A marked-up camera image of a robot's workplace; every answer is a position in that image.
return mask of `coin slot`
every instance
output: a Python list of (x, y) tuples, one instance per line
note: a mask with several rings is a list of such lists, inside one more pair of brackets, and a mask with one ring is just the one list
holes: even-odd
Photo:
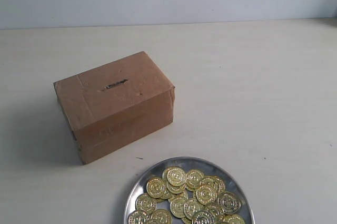
[(121, 80), (121, 81), (118, 81), (118, 82), (109, 84), (109, 85), (107, 85), (107, 86), (105, 87), (105, 89), (108, 90), (108, 89), (111, 89), (111, 88), (113, 88), (113, 87), (117, 87), (117, 86), (119, 86), (119, 85), (125, 83), (126, 81), (128, 81), (128, 79), (123, 79), (123, 80)]

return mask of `white table surface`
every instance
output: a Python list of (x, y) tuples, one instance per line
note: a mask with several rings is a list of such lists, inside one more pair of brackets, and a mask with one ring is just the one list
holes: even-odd
[[(80, 165), (52, 83), (138, 51), (174, 123)], [(0, 59), (1, 224), (122, 223), (142, 172), (182, 155), (228, 171), (256, 223), (335, 222), (337, 20), (0, 31)]]

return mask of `metal plate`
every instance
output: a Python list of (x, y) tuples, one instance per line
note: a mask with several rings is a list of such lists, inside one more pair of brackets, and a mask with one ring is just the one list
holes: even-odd
[[(137, 197), (146, 192), (146, 183), (152, 177), (162, 177), (162, 173), (165, 168), (170, 166), (178, 166), (188, 172), (190, 169), (199, 169), (204, 172), (205, 176), (218, 176), (225, 181), (226, 191), (234, 193), (239, 200), (241, 201), (241, 208), (238, 215), (240, 215), (245, 221), (246, 224), (255, 224), (254, 216), (252, 209), (247, 201), (246, 196), (244, 195), (242, 189), (238, 183), (229, 175), (226, 171), (220, 167), (212, 164), (211, 162), (205, 161), (203, 159), (194, 158), (194, 157), (174, 157), (162, 162), (157, 163), (156, 165), (149, 168), (145, 173), (139, 178), (135, 186), (132, 188), (129, 197), (126, 201), (126, 206), (124, 210), (124, 220), (123, 223), (127, 224), (128, 216), (131, 212), (136, 210), (135, 204)], [(157, 209), (166, 209), (170, 211), (170, 204), (167, 200), (158, 203)], [(174, 216), (173, 224), (183, 223), (181, 219), (178, 219)]]

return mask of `box lid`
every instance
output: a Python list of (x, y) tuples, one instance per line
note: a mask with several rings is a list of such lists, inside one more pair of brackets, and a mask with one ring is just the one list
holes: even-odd
[(54, 83), (73, 131), (157, 96), (173, 84), (145, 52)]

